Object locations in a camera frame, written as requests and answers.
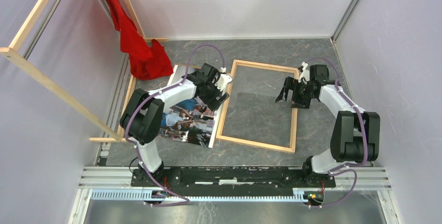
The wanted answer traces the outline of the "large printed photo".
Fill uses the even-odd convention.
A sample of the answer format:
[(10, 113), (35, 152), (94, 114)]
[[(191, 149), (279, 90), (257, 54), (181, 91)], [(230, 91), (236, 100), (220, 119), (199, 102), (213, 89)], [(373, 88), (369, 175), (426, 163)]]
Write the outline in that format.
[(176, 66), (168, 84), (158, 90), (165, 102), (158, 136), (211, 148), (223, 104), (211, 111), (195, 96), (191, 74), (200, 68)]

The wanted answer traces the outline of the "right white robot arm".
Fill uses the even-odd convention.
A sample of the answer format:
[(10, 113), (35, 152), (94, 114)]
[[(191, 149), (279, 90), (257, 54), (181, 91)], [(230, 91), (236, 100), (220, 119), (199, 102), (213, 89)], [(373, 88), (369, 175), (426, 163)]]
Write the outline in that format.
[(315, 186), (322, 174), (332, 175), (341, 168), (362, 167), (379, 156), (380, 116), (357, 105), (338, 80), (329, 76), (327, 65), (302, 63), (298, 78), (286, 77), (275, 101), (291, 99), (296, 109), (308, 109), (316, 99), (335, 117), (329, 149), (309, 157), (303, 164), (301, 180)]

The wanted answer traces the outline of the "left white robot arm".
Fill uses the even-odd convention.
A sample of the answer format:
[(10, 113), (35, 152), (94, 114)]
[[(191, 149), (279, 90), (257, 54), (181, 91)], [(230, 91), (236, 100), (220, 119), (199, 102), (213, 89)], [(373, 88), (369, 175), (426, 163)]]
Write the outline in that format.
[(145, 170), (143, 178), (149, 185), (158, 186), (164, 179), (156, 139), (160, 129), (167, 126), (166, 110), (194, 98), (210, 110), (218, 110), (229, 97), (226, 89), (232, 81), (230, 74), (204, 63), (193, 72), (186, 70), (178, 81), (166, 87), (134, 91), (119, 124), (126, 141), (134, 145), (139, 164)]

